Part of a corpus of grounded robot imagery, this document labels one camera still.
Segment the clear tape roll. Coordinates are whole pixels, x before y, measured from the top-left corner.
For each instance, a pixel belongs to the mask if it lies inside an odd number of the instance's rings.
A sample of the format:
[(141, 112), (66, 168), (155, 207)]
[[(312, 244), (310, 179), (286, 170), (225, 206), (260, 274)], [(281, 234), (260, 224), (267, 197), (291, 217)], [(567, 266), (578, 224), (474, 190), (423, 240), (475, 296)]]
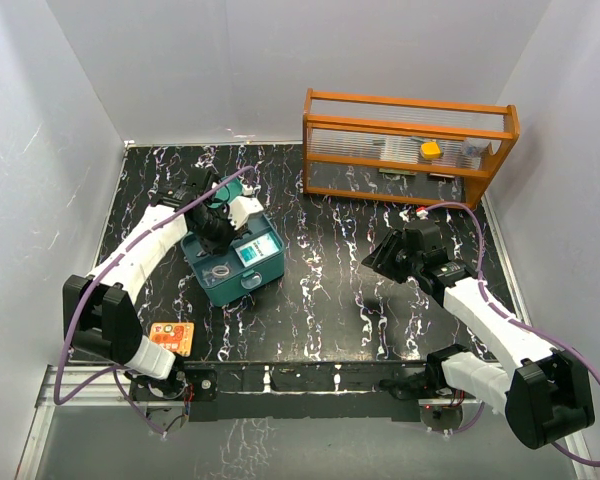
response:
[(230, 276), (231, 269), (227, 264), (217, 264), (211, 268), (210, 274), (216, 281), (220, 281)]

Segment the small green white sachet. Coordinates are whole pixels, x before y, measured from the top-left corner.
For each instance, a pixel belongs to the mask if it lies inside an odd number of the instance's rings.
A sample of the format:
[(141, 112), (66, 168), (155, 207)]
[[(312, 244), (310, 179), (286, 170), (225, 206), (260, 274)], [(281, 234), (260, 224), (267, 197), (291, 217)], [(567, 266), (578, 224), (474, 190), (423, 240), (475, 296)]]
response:
[(244, 267), (249, 267), (279, 251), (275, 237), (266, 233), (235, 248), (239, 260)]

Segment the blue divided tray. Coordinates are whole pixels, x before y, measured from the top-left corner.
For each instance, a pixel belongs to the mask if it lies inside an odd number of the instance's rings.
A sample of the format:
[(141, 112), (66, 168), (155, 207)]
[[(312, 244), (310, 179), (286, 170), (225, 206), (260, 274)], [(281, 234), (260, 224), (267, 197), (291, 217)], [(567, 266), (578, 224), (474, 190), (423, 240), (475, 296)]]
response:
[[(200, 286), (207, 292), (216, 293), (222, 289), (241, 293), (250, 292), (284, 275), (285, 244), (268, 216), (261, 214), (251, 218), (247, 227), (246, 233), (231, 243), (225, 255), (206, 254), (193, 233), (187, 234), (181, 241), (181, 249), (186, 260)], [(279, 251), (258, 263), (244, 267), (235, 248), (266, 233), (271, 233), (275, 237)], [(227, 264), (231, 269), (230, 276), (216, 281), (211, 276), (210, 270), (217, 264)]]

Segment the teal medicine kit box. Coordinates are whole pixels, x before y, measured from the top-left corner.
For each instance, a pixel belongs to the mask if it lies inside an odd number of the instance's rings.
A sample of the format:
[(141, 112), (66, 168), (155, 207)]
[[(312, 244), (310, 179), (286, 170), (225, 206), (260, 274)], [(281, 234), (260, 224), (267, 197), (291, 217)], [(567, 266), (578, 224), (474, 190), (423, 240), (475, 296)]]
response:
[(234, 179), (185, 214), (181, 249), (199, 285), (225, 306), (284, 275), (285, 244), (252, 188)]

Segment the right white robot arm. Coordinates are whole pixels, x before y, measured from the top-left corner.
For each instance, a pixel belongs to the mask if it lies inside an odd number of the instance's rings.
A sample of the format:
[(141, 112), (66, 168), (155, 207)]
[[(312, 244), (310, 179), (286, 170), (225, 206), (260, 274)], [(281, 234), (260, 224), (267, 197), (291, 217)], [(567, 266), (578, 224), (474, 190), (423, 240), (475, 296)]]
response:
[(495, 363), (485, 362), (459, 344), (428, 354), (422, 378), (433, 394), (446, 397), (461, 390), (490, 405), (530, 449), (594, 424), (583, 362), (513, 325), (512, 314), (482, 290), (477, 272), (449, 256), (433, 221), (391, 230), (362, 263), (396, 283), (415, 279), (495, 356)]

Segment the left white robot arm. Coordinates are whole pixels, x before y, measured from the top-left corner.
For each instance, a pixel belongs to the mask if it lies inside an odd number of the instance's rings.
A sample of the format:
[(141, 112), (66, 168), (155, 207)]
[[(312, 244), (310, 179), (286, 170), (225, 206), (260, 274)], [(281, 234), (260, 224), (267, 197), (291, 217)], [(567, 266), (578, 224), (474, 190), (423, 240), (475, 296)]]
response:
[(111, 362), (109, 372), (123, 371), (166, 399), (186, 387), (183, 357), (150, 339), (135, 302), (154, 269), (187, 235), (202, 242), (208, 256), (219, 256), (262, 212), (246, 168), (220, 177), (195, 168), (186, 181), (164, 187), (151, 198), (138, 224), (119, 246), (85, 275), (72, 275), (62, 288), (64, 342), (60, 368), (70, 351)]

